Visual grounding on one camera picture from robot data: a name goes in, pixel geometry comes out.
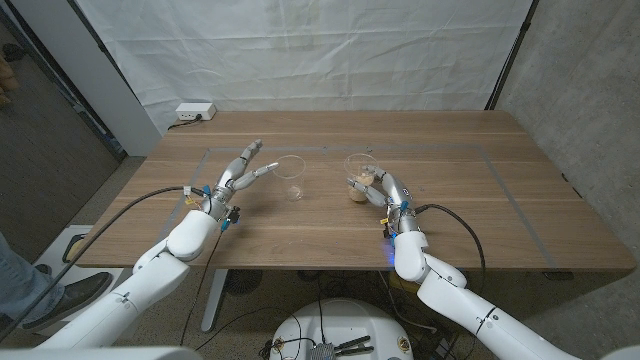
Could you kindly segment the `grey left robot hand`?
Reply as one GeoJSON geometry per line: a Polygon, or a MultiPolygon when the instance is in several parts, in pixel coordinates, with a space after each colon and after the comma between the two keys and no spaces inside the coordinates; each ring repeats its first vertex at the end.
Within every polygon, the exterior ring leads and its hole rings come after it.
{"type": "Polygon", "coordinates": [[[256,170],[246,172],[246,169],[263,146],[261,139],[250,143],[243,152],[222,172],[210,195],[203,201],[203,211],[215,221],[220,222],[230,212],[228,206],[233,195],[251,186],[259,177],[275,170],[278,162],[267,164],[256,170]]]}

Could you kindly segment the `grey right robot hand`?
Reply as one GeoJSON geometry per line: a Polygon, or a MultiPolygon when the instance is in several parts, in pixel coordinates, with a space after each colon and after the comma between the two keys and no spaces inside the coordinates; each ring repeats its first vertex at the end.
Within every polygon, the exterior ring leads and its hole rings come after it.
{"type": "Polygon", "coordinates": [[[354,179],[346,180],[348,186],[362,193],[375,206],[386,208],[389,223],[395,233],[420,231],[408,188],[394,175],[378,166],[366,165],[365,171],[373,175],[374,181],[381,184],[384,192],[354,179]]]}

